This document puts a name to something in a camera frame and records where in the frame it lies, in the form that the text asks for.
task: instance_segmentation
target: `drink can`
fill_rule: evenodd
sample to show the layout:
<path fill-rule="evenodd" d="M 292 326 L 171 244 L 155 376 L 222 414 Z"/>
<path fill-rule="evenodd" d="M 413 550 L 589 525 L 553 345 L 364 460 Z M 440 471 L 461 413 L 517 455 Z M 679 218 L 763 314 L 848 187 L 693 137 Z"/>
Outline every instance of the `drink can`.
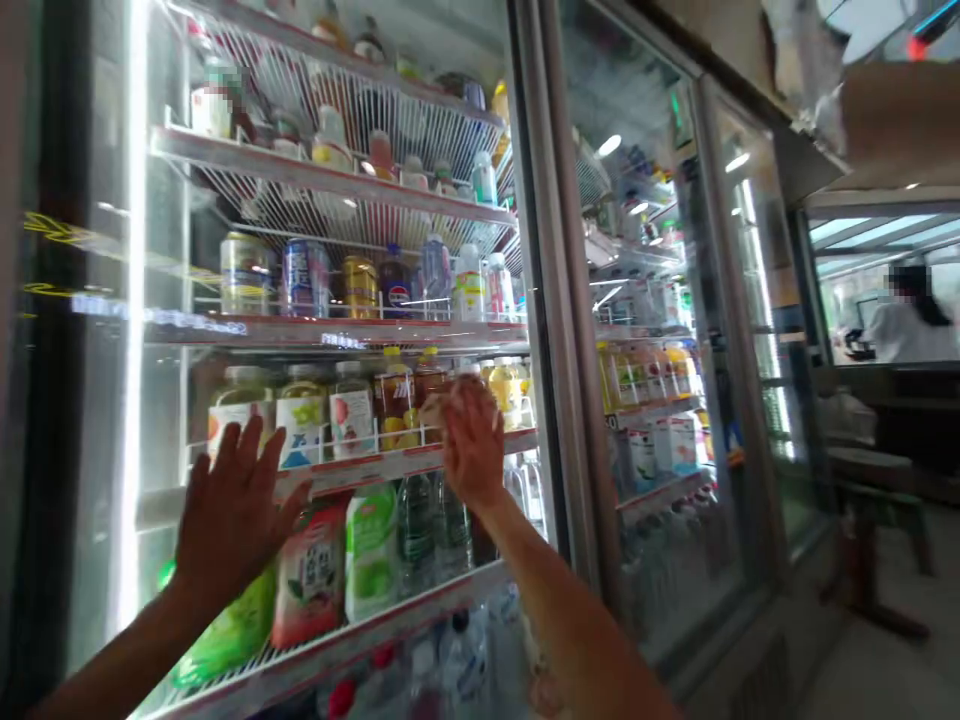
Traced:
<path fill-rule="evenodd" d="M 348 255 L 343 260 L 344 303 L 349 317 L 373 320 L 377 312 L 377 269 L 359 255 Z"/>
<path fill-rule="evenodd" d="M 423 268 L 423 300 L 426 303 L 427 320 L 449 320 L 450 291 L 453 272 L 450 269 L 450 252 L 436 233 L 431 233 L 423 244 L 420 266 Z"/>
<path fill-rule="evenodd" d="M 294 238 L 283 251 L 283 314 L 329 315 L 330 260 L 319 240 Z"/>
<path fill-rule="evenodd" d="M 269 315 L 273 253 L 259 238 L 231 232 L 220 243 L 220 308 L 227 315 Z"/>

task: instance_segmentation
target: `white shirt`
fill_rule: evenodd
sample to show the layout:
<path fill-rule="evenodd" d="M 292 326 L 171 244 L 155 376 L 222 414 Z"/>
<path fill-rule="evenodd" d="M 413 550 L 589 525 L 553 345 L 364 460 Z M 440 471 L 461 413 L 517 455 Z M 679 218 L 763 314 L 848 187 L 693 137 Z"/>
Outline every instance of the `white shirt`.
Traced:
<path fill-rule="evenodd" d="M 877 308 L 867 328 L 877 362 L 945 362 L 960 360 L 954 325 L 934 327 L 920 319 L 909 302 L 897 300 Z"/>

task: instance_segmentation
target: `black hair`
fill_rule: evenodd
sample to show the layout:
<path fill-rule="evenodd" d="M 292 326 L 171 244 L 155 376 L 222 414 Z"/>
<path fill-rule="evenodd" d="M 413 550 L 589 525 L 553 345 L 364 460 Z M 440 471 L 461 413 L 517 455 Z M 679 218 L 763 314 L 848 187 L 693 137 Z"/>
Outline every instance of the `black hair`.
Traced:
<path fill-rule="evenodd" d="M 940 308 L 930 293 L 930 279 L 925 265 L 892 265 L 890 284 L 910 300 L 920 319 L 931 327 L 947 327 L 953 321 Z"/>

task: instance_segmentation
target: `person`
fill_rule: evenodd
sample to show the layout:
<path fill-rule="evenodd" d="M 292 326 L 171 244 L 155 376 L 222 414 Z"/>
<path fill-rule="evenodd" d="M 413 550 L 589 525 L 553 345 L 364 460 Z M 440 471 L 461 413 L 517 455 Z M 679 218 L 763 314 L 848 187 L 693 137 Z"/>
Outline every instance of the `person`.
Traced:
<path fill-rule="evenodd" d="M 877 362 L 960 360 L 956 328 L 930 292 L 923 265 L 893 265 L 888 283 L 896 302 L 880 305 L 861 339 L 873 343 Z"/>
<path fill-rule="evenodd" d="M 573 716 L 680 717 L 653 671 L 606 608 L 524 517 L 503 486 L 504 426 L 480 383 L 458 380 L 442 410 L 444 466 L 506 561 Z M 257 459 L 263 424 L 224 431 L 217 461 L 190 475 L 170 585 L 86 666 L 34 708 L 30 720 L 129 715 L 206 626 L 253 581 L 293 532 L 309 488 L 273 501 L 281 428 Z"/>

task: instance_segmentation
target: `ceiling light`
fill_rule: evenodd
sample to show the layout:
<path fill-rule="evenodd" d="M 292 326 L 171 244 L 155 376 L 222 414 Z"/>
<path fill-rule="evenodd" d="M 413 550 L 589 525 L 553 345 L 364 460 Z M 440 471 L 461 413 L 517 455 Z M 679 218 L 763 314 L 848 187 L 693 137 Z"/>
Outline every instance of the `ceiling light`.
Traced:
<path fill-rule="evenodd" d="M 618 147 L 620 147 L 621 142 L 623 142 L 622 137 L 620 137 L 619 135 L 611 135 L 610 137 L 607 138 L 607 141 L 600 146 L 600 149 L 597 150 L 597 157 L 605 158 L 607 155 L 609 155 Z"/>
<path fill-rule="evenodd" d="M 733 160 L 730 161 L 730 164 L 727 165 L 727 172 L 733 172 L 738 167 L 743 167 L 744 165 L 747 164 L 747 162 L 749 162 L 749 160 L 750 160 L 750 153 L 743 153 L 743 155 L 740 155 L 739 157 L 735 157 Z"/>

